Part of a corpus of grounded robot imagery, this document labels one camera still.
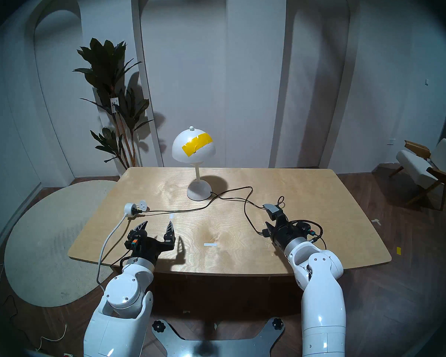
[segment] yellow tape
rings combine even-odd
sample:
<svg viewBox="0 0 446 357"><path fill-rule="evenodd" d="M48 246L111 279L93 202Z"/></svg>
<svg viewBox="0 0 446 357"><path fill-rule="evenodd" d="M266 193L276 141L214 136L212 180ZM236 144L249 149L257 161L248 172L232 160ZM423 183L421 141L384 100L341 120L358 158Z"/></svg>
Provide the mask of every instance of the yellow tape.
<svg viewBox="0 0 446 357"><path fill-rule="evenodd" d="M197 152L201 147L206 146L208 143L213 142L212 137L207 133L202 133L193 138L190 142L185 143L182 149L188 157Z"/></svg>

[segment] dark wooden floor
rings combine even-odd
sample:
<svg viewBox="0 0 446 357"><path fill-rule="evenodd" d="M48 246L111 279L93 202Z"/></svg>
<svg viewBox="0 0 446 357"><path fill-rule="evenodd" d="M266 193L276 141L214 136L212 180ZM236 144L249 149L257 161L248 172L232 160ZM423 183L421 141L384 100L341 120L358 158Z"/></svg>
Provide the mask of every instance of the dark wooden floor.
<svg viewBox="0 0 446 357"><path fill-rule="evenodd" d="M368 218L380 221L381 226L374 223L375 229L393 258L388 264L346 270L339 279L347 310L347 356L400 356L446 316L446 205L444 212L438 211L439 200L430 196L420 205L403 207L418 188L403 173L388 179L391 171L379 167L373 174L340 176ZM55 190L44 189L36 201ZM150 324L164 318L186 339L247 338L255 336L268 318L279 316L286 330L271 356L302 355L302 291L290 276L156 274L151 290L155 304ZM11 323L26 332L33 347L38 347L40 336L60 337L66 322L63 340L45 341L43 350L55 356L63 352L82 356L83 336L102 295L99 288L69 305L40 308L19 299L4 272L0 283L4 318L15 313L12 299L7 299L10 294L18 310ZM32 348L23 332L17 335ZM141 356L165 355L149 330Z"/></svg>

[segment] lamp stem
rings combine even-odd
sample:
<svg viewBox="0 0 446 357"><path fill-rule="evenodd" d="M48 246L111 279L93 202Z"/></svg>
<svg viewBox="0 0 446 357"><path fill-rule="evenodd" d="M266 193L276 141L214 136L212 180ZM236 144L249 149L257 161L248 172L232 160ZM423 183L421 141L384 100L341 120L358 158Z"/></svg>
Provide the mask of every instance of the lamp stem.
<svg viewBox="0 0 446 357"><path fill-rule="evenodd" d="M195 165L196 181L200 181L200 169L198 169L199 165L200 164Z"/></svg>

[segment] robotic arm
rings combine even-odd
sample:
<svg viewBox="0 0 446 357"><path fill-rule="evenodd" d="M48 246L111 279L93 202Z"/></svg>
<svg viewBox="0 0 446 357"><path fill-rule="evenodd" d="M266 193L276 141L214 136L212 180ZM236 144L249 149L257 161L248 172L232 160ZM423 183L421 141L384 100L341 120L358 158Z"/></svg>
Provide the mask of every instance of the robotic arm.
<svg viewBox="0 0 446 357"><path fill-rule="evenodd" d="M84 335L85 357L140 355L153 306L153 294L146 290L159 255L175 247L172 221L163 242L148 237L146 225L147 221L127 236L125 247L132 250L131 258L122 274L107 284L91 317Z"/></svg>
<svg viewBox="0 0 446 357"><path fill-rule="evenodd" d="M301 300L303 356L318 353L339 357L345 355L345 304L338 279L343 267L335 254L313 245L319 237L304 220L288 221L278 206L265 204L275 226L266 222L263 235L270 237L288 259L297 285L304 291Z"/></svg>
<svg viewBox="0 0 446 357"><path fill-rule="evenodd" d="M343 274L341 262L331 251L313 244L322 231L313 239L307 239L309 234L315 235L307 220L288 221L278 206L263 206L270 219L276 222L274 226L266 222L263 235L270 237L284 253L294 270L297 285L304 291L301 300L303 356L344 356L345 304L336 281ZM125 247L132 250L131 257L122 274L107 284L93 313L84 337L85 357L131 357L141 353L153 306L153 294L146 290L152 283L158 256L175 246L172 222L167 226L163 242L148 237L146 225L147 221L127 236ZM281 330L282 322L277 320L281 325L274 324L275 319L272 326ZM155 321L152 327L158 333L165 330L162 321Z"/></svg>

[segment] lamp shade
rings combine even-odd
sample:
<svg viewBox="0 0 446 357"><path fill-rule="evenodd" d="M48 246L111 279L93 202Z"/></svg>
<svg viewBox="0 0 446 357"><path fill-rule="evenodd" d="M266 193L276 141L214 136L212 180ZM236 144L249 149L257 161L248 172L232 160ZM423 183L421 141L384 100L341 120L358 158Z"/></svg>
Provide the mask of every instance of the lamp shade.
<svg viewBox="0 0 446 357"><path fill-rule="evenodd" d="M172 157L187 164L201 164L216 152L215 143L209 134L203 130L190 127L184 130L174 140Z"/></svg>

